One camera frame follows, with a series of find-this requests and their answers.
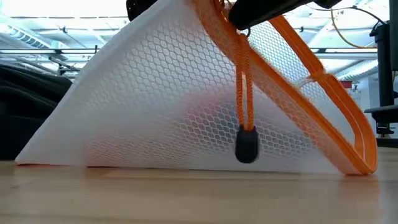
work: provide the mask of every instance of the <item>orange drawstring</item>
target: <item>orange drawstring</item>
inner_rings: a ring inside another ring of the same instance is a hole
[[[245,34],[239,35],[239,45],[236,48],[236,106],[238,108],[239,124],[243,125],[245,131],[254,128],[254,107],[253,107],[253,75],[250,69],[248,49],[250,49],[248,37]],[[243,110],[243,81],[246,82],[246,103],[248,106],[248,123],[244,123]]]

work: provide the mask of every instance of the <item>ceiling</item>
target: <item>ceiling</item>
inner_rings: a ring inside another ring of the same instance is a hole
[[[388,0],[342,0],[334,8],[357,5],[387,21]],[[314,3],[285,14],[292,27],[311,48],[348,48],[331,24],[330,11],[319,11]],[[352,9],[335,11],[336,24],[351,42],[374,46],[369,33],[377,20]],[[0,0],[0,49],[92,49],[101,48],[127,23],[126,0]],[[63,54],[67,65],[84,66],[93,54]],[[58,64],[39,55],[0,54],[4,63],[23,63],[23,58],[57,70]],[[322,59],[326,69],[335,73],[349,69],[359,58]]]

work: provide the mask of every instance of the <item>wooden surface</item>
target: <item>wooden surface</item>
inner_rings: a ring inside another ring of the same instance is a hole
[[[367,177],[0,162],[0,223],[398,223],[398,149]]]

